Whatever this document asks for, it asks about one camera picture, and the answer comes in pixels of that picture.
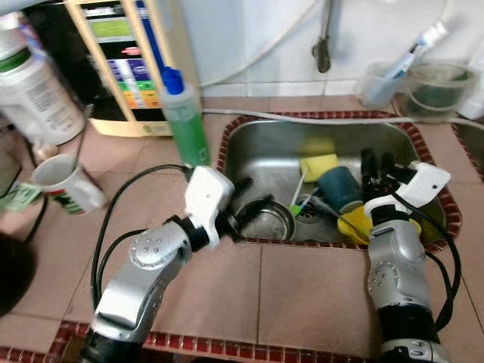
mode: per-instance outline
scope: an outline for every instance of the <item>yellow sponge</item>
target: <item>yellow sponge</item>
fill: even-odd
[[[301,166],[301,172],[308,168],[306,177],[304,178],[305,183],[316,182],[319,177],[325,174],[328,170],[336,168],[338,166],[338,157],[336,154],[322,155],[320,157],[306,157],[299,161]]]

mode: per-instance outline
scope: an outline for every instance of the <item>clear plastic container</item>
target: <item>clear plastic container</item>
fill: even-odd
[[[385,74],[392,68],[388,62],[370,65],[365,76],[355,86],[355,95],[369,109],[386,107],[393,99],[402,78],[387,79]]]
[[[466,66],[441,62],[417,64],[410,68],[403,82],[403,113],[422,122],[444,122],[475,84],[476,74]]]

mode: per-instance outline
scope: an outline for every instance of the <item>white hose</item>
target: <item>white hose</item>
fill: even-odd
[[[211,79],[210,81],[202,82],[199,84],[200,87],[207,87],[208,85],[215,85],[217,83],[225,81],[227,78],[236,76],[240,72],[245,71],[248,67],[252,66],[255,62],[257,62],[260,58],[264,57],[267,53],[269,53],[276,45],[278,45],[286,36],[288,36],[291,32],[296,29],[297,26],[301,24],[301,22],[306,18],[306,16],[316,7],[318,1],[314,1],[313,3],[310,4],[302,13],[299,15],[299,17],[296,19],[296,21],[286,28],[285,31],[283,31],[281,34],[279,34],[277,37],[272,39],[272,42],[264,49],[262,49],[258,54],[256,54],[254,57],[252,57],[249,61],[247,61],[245,64],[240,65],[236,70],[233,72],[230,72],[229,74],[226,74],[225,76],[219,77],[217,79]]]
[[[222,115],[245,115],[260,117],[262,119],[290,121],[292,123],[308,123],[312,125],[375,125],[381,123],[424,123],[427,125],[432,125],[432,123],[425,123],[424,121],[418,121],[410,117],[385,117],[382,119],[305,119],[303,117],[282,116],[275,113],[259,111],[224,110],[216,108],[203,109],[203,113],[217,113]],[[458,125],[471,126],[484,131],[484,125],[476,123],[475,121],[469,121],[467,119],[459,119],[457,117],[452,117],[451,119],[448,119],[442,123],[456,123]]]

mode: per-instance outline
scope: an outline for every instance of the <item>sink drain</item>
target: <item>sink drain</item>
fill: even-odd
[[[308,195],[309,194],[299,195],[299,197],[296,200],[296,203],[301,204],[308,197]],[[316,205],[312,200],[310,200],[306,204],[302,212],[296,217],[296,220],[298,222],[308,223],[308,224],[316,223],[320,221],[320,218],[316,216]]]

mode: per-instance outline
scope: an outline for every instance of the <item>green bottle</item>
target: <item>green bottle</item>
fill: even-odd
[[[166,88],[160,95],[163,113],[175,137],[181,161],[187,166],[209,165],[209,149],[193,86],[183,82],[179,70],[170,67],[165,67],[161,78]]]

